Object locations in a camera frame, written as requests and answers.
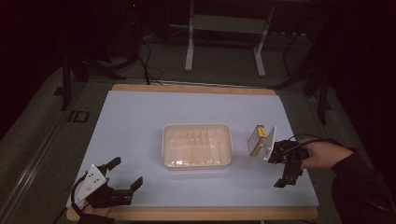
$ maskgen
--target dark background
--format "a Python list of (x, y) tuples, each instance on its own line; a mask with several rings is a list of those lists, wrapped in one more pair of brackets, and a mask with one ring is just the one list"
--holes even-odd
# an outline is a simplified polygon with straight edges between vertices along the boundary
[[(114, 27), (107, 27), (108, 31), (117, 29), (128, 16), (123, 7), (125, 1), (117, 2), (116, 6), (104, 0), (97, 2), (104, 5), (102, 13), (114, 20)], [(236, 2), (196, 1), (196, 10), (207, 13), (216, 10), (225, 16), (263, 15), (251, 6), (263, 4), (262, 1), (248, 1), (238, 7)], [(307, 57), (313, 64), (330, 66), (331, 85), (394, 196), (395, 5), (390, 1), (359, 1), (352, 7), (324, 7), (321, 11), (332, 9), (330, 17), (318, 36), (315, 50)], [(185, 0), (147, 0), (145, 24), (166, 38), (170, 23), (188, 23), (188, 7), (189, 1)], [(300, 22), (297, 19), (318, 8), (307, 9), (299, 4), (279, 5), (271, 30), (296, 32)], [(94, 59), (106, 60), (108, 52), (106, 34), (98, 28), (101, 23), (95, 17), (92, 1), (2, 1), (0, 22), (3, 137), (44, 80), (62, 65), (61, 49), (65, 43), (72, 43)]]

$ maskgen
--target tabletop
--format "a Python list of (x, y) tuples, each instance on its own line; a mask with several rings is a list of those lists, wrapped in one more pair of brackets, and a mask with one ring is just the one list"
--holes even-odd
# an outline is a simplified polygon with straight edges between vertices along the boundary
[[(223, 169), (170, 171), (162, 159), (163, 127), (172, 123), (225, 123), (233, 158)], [(78, 177), (91, 164), (120, 156), (107, 172), (108, 185), (127, 189), (139, 176), (143, 186), (130, 206), (113, 208), (117, 220), (314, 219), (318, 198), (307, 171), (296, 186), (274, 187), (283, 165), (248, 155), (257, 124), (277, 127), (276, 141), (293, 133), (279, 97), (271, 90), (120, 84), (108, 93)], [(73, 209), (67, 217), (78, 220)]]

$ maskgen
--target plastic container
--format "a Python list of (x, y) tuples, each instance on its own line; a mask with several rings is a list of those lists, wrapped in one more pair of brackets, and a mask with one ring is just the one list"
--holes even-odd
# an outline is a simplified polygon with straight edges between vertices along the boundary
[(169, 170), (224, 168), (233, 158), (226, 124), (169, 124), (163, 128), (163, 163)]

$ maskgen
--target metal frame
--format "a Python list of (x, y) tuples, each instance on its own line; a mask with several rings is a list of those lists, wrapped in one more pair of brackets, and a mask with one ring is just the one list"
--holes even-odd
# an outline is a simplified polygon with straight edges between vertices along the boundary
[(272, 6), (266, 20), (244, 19), (233, 17), (194, 15), (194, 0), (190, 1), (190, 24), (189, 24), (189, 45), (187, 48), (187, 57), (185, 70), (192, 71), (192, 60), (194, 55), (194, 29), (211, 30), (223, 32), (238, 32), (246, 34), (258, 34), (261, 36), (257, 47), (253, 49), (256, 61), (257, 72), (259, 77), (265, 76), (264, 65), (262, 63), (262, 46), (265, 37), (268, 35), (271, 20), (275, 12), (275, 6)]

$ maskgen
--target small box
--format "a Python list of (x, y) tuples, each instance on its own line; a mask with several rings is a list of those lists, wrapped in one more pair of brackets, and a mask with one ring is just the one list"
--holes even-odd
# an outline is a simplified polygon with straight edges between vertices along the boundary
[(262, 149), (262, 143), (265, 141), (266, 137), (264, 125), (257, 125), (253, 134), (247, 141), (248, 152), (251, 157), (255, 157), (259, 154), (260, 149)]

